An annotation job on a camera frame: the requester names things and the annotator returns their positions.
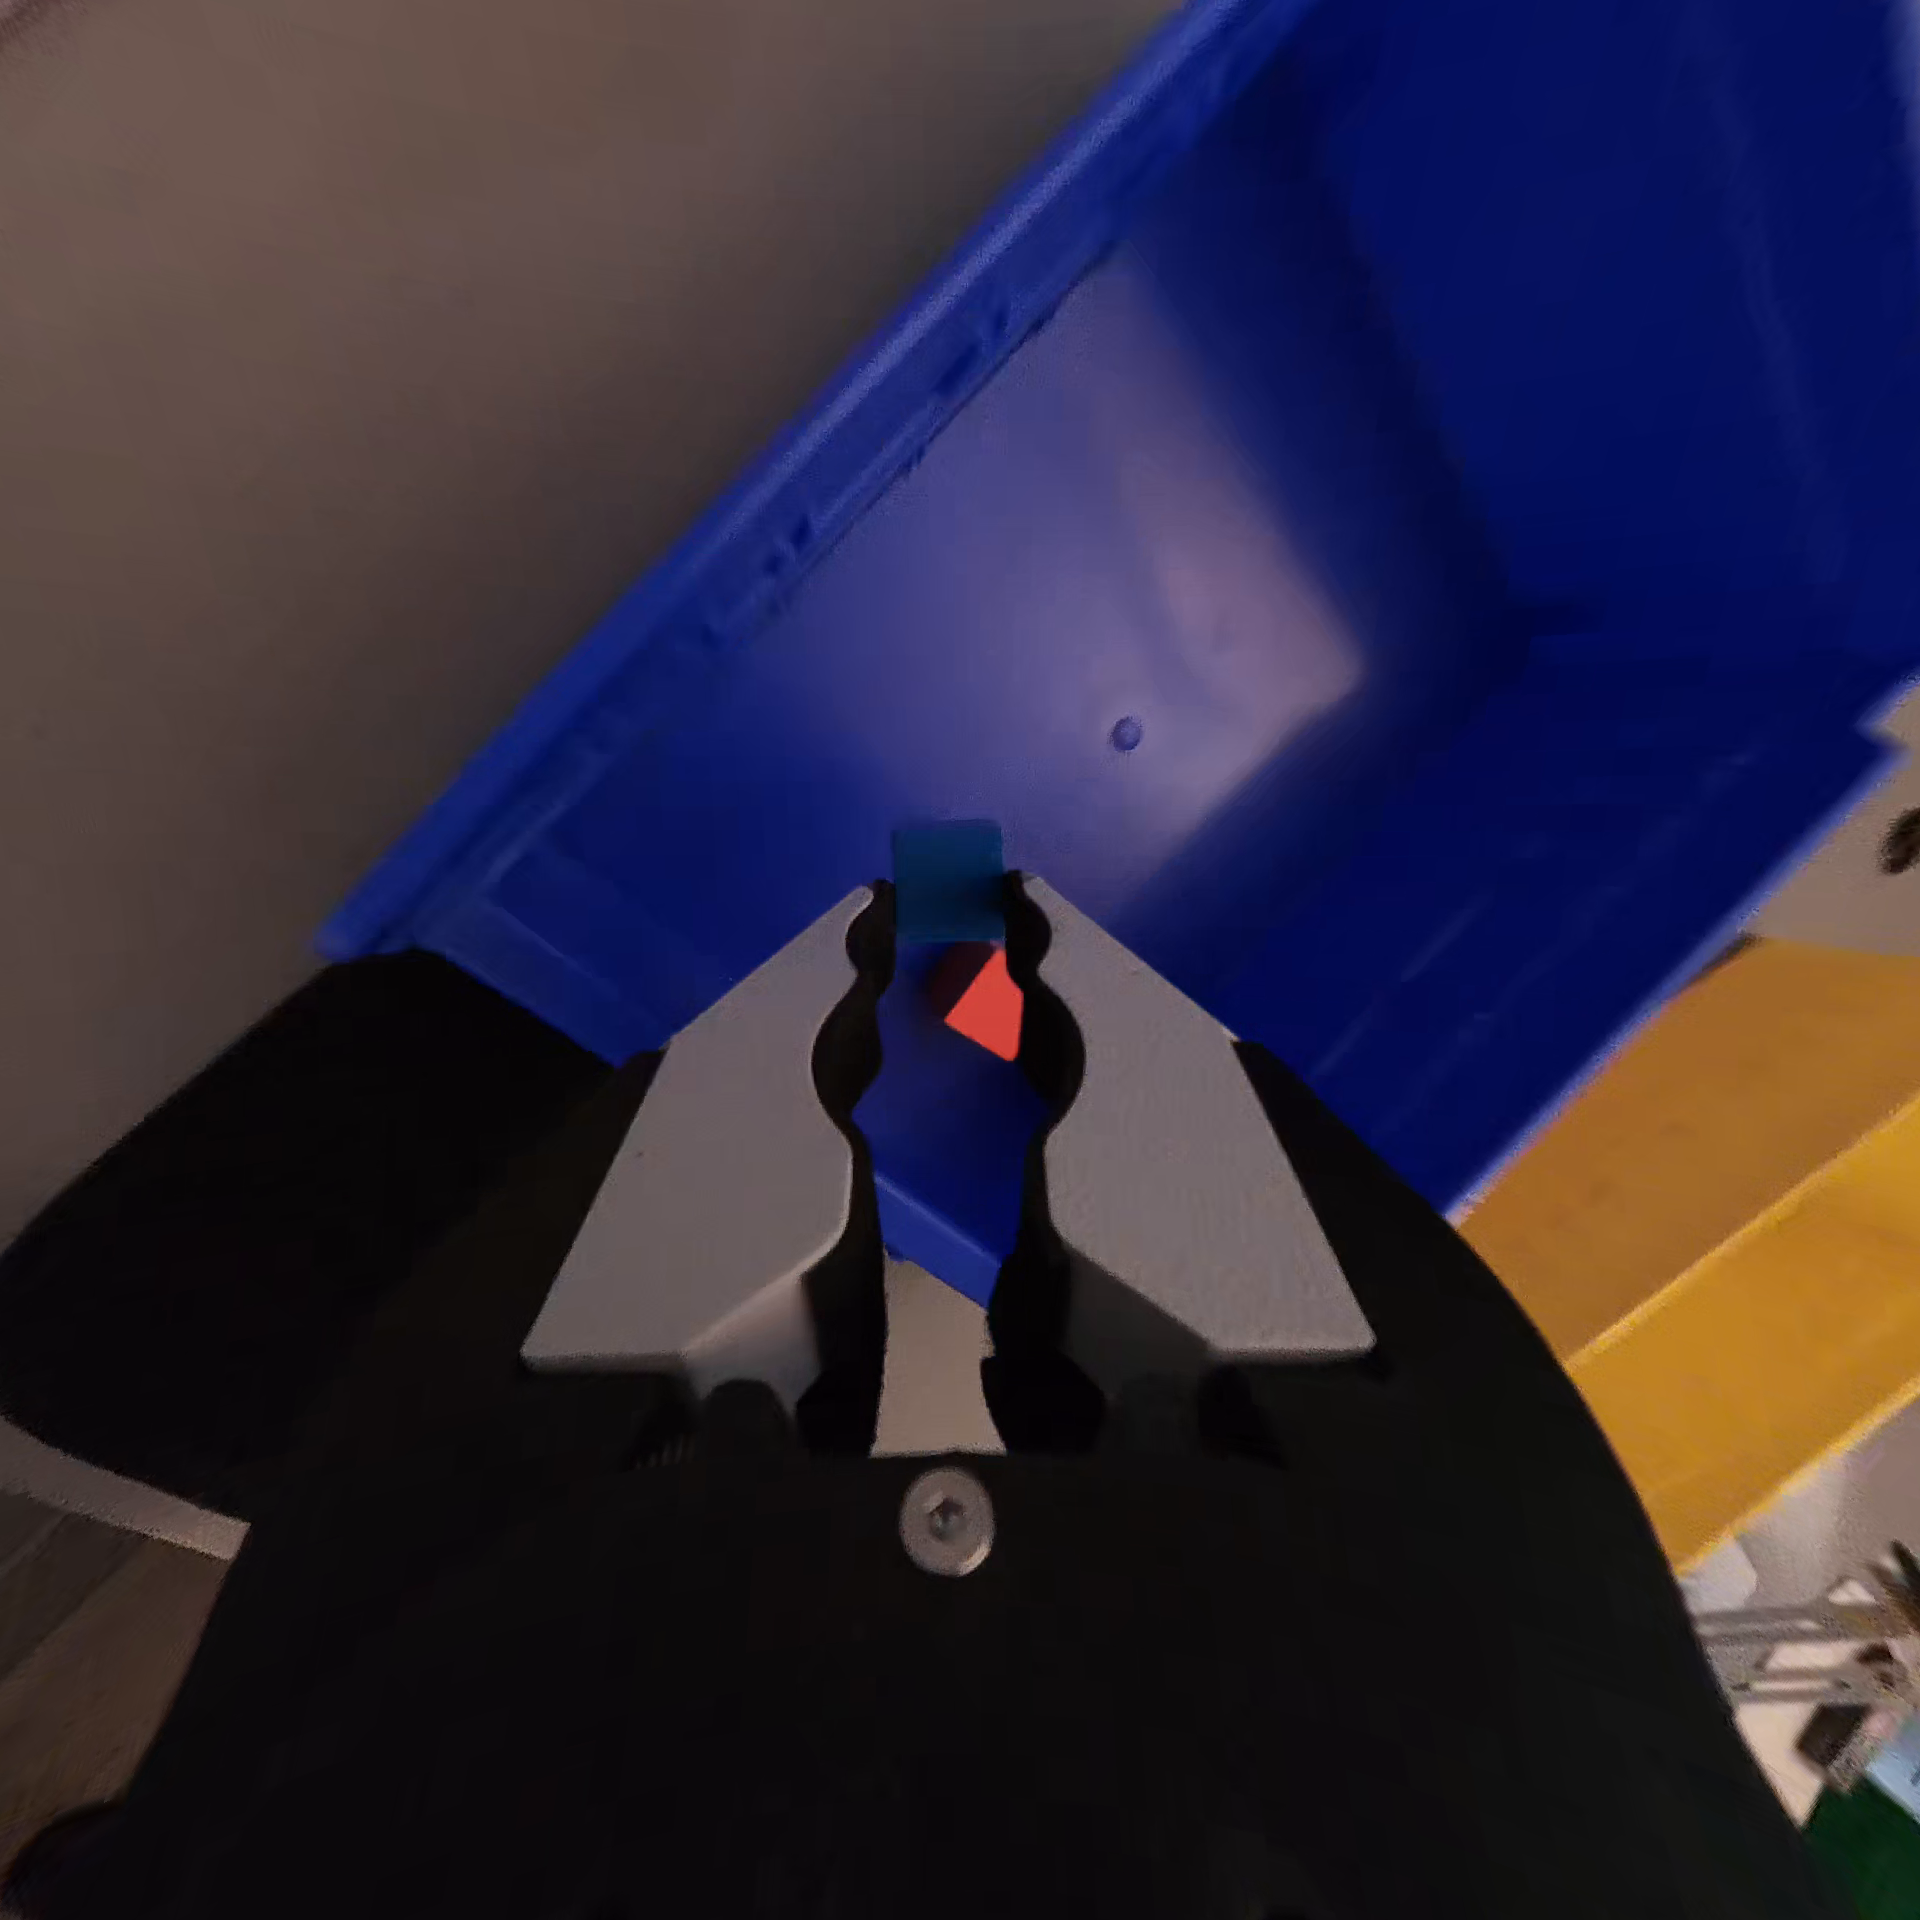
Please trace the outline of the blue plastic bin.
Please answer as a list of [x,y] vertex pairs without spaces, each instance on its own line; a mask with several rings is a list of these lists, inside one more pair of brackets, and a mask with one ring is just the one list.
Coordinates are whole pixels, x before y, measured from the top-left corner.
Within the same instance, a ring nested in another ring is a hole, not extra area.
[[1458,1210],[1891,747],[1916,4],[1194,4],[330,917],[659,1049],[997,823]]

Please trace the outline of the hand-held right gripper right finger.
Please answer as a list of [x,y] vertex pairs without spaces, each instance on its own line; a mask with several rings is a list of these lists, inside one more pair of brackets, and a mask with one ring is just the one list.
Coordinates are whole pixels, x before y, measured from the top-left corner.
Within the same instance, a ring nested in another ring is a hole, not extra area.
[[1129,1394],[1377,1355],[1237,1036],[1052,882],[1003,882],[1042,1103],[982,1394],[1013,1455],[1097,1445]]

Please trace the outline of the yellow plastic bin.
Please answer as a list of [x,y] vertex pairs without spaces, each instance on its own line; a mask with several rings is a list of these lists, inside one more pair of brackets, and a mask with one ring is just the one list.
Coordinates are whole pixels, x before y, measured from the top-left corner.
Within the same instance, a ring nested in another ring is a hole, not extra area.
[[1750,944],[1461,1219],[1675,1570],[1916,1403],[1916,1100],[1913,956]]

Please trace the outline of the red wooden cube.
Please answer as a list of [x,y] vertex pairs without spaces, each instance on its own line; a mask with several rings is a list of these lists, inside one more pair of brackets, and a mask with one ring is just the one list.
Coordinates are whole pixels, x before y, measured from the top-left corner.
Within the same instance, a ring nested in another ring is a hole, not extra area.
[[1025,995],[999,944],[949,949],[932,984],[943,1027],[958,1037],[1014,1064],[1021,1048]]

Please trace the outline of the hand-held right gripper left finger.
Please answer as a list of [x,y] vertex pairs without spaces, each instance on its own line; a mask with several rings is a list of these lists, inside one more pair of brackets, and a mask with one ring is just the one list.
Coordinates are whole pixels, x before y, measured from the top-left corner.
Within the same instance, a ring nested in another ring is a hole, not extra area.
[[521,1343],[542,1377],[758,1385],[828,1457],[874,1452],[887,1346],[874,1149],[889,888],[860,885],[659,1055]]

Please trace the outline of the blue wooden cube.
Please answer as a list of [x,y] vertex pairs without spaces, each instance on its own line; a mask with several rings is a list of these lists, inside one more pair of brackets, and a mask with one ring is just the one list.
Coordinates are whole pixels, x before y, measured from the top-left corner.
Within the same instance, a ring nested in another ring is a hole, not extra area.
[[995,820],[906,823],[892,835],[901,946],[1003,943],[1003,844]]

